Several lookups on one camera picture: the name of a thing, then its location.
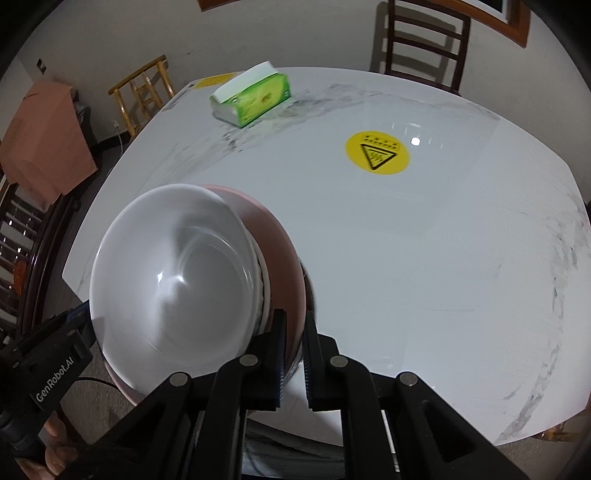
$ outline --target floor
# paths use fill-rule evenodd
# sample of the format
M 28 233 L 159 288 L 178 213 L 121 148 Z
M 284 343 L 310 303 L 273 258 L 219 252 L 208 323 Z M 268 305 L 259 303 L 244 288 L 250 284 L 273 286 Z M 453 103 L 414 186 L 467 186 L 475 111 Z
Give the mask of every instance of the floor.
M 104 152 L 102 170 L 84 193 L 81 199 L 82 207 L 73 216 L 49 282 L 44 308 L 45 318 L 80 304 L 80 300 L 61 279 L 61 272 L 76 232 L 80 228 L 92 200 L 112 167 L 119 160 L 120 155 L 121 149 L 119 147 Z M 83 375 L 111 380 L 101 360 L 98 347 L 95 345 L 92 351 L 94 359 Z M 118 390 L 91 381 L 75 383 L 64 396 L 61 404 L 71 423 L 88 443 L 97 441 L 132 409 L 130 403 Z M 582 425 L 579 419 L 573 419 L 570 422 L 572 424 L 569 424 L 569 428 L 576 429 L 574 431 L 582 431 L 583 428 L 586 428 L 586 424 Z M 551 480 L 561 471 L 575 448 L 576 444 L 574 443 L 552 443 L 529 438 L 503 445 L 499 447 L 499 450 L 532 480 Z

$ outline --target cable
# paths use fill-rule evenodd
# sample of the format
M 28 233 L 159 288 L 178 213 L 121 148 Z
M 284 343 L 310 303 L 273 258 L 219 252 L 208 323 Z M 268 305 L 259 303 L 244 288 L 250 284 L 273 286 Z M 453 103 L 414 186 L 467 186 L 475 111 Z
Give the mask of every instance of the cable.
M 110 387 L 113 387 L 117 391 L 119 391 L 119 389 L 115 385 L 113 385 L 111 382 L 107 382 L 107 380 L 101 380 L 100 378 L 95 378 L 95 377 L 78 377 L 78 378 L 76 378 L 74 380 L 74 382 L 79 382 L 80 380 L 88 380 L 88 381 L 91 381 L 91 382 L 102 383 L 103 385 L 108 385 Z
M 121 155 L 119 156 L 119 158 L 121 158 L 123 157 L 123 138 L 121 138 L 121 133 L 119 132 L 118 128 L 115 131 L 117 132 L 117 136 L 119 137 L 119 145 L 121 145 Z

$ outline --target white table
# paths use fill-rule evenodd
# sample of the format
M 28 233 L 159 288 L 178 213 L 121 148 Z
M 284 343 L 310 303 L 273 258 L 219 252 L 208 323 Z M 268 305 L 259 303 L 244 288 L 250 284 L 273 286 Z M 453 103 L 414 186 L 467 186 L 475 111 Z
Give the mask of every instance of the white table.
M 591 235 L 566 164 L 509 121 L 428 86 L 282 71 L 292 100 L 245 129 L 214 119 L 215 87 L 193 83 L 156 115 L 96 196 L 66 283 L 88 299 L 100 240 L 138 195 L 227 185 L 284 225 L 313 282 L 319 331 L 343 354 L 380 374 L 418 373 L 497 445 L 578 413 L 591 385 Z M 345 143 L 361 131 L 401 140 L 408 168 L 354 165 Z M 337 412 L 307 409 L 302 369 L 280 411 L 255 418 L 342 442 Z

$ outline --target pink cloth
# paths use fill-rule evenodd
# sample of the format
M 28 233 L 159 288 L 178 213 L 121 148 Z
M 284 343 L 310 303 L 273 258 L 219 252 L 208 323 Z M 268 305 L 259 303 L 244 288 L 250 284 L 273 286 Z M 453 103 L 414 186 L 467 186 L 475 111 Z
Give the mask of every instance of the pink cloth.
M 0 163 L 44 210 L 96 171 L 72 104 L 72 88 L 36 82 L 0 145 Z

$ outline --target black cable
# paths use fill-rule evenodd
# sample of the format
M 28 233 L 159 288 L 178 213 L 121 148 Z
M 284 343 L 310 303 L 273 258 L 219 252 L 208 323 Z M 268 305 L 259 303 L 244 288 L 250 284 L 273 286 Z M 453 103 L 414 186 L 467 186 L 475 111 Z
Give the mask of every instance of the black cable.
M 78 377 L 78 378 L 76 378 L 74 380 L 74 382 L 79 382 L 80 380 L 88 380 L 88 381 L 91 381 L 91 382 L 102 383 L 103 385 L 108 385 L 110 387 L 113 387 L 117 391 L 119 391 L 119 389 L 115 385 L 113 385 L 111 382 L 107 382 L 107 380 L 101 380 L 100 378 L 95 378 L 95 377 Z

